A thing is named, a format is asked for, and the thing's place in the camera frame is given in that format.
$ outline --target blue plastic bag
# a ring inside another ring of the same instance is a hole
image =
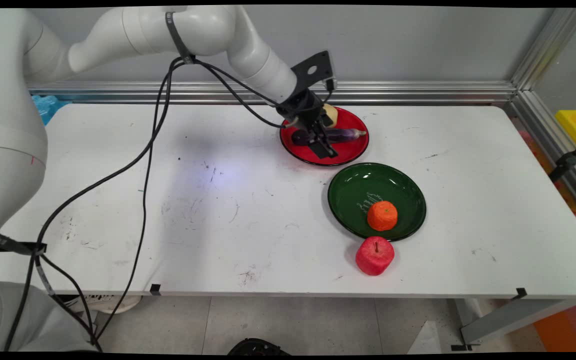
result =
[[[43,125],[46,126],[50,122],[50,119],[55,116],[57,110],[65,107],[68,104],[72,104],[72,101],[60,101],[53,95],[50,96],[39,96],[33,95],[32,101],[34,101],[35,107],[39,111]]]

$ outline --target orange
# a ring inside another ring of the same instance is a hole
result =
[[[377,231],[394,228],[397,225],[397,207],[389,201],[373,203],[368,210],[368,225]]]

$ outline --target green plate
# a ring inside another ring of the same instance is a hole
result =
[[[377,231],[368,225],[368,209],[378,201],[397,208],[397,225]],[[334,217],[355,235],[383,237],[390,242],[413,235],[426,218],[426,200],[405,173],[377,162],[362,162],[339,171],[328,187],[328,204]]]

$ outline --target purple eggplant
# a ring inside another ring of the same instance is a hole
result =
[[[337,144],[340,142],[349,142],[359,139],[366,135],[365,131],[357,129],[324,129],[328,142],[330,144]],[[297,130],[292,133],[292,143],[297,146],[307,146],[314,139],[314,134],[309,134],[306,130]]]

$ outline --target apple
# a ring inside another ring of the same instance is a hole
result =
[[[383,273],[395,258],[395,249],[381,236],[371,236],[366,239],[354,257],[361,271],[371,276]]]

